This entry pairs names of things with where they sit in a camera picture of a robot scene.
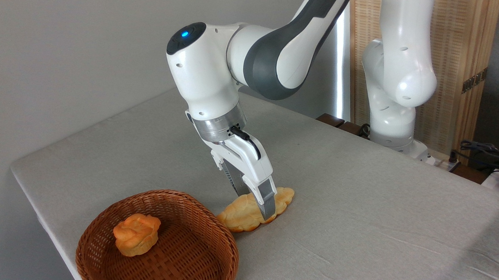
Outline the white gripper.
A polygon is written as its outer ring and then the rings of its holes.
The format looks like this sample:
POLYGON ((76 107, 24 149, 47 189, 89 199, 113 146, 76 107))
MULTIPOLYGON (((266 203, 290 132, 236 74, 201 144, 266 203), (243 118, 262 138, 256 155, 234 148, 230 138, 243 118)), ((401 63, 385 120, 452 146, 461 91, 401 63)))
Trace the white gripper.
POLYGON ((235 133, 210 143, 211 155, 238 196, 252 193, 263 220, 276 214, 272 165, 261 143, 248 133, 235 133))

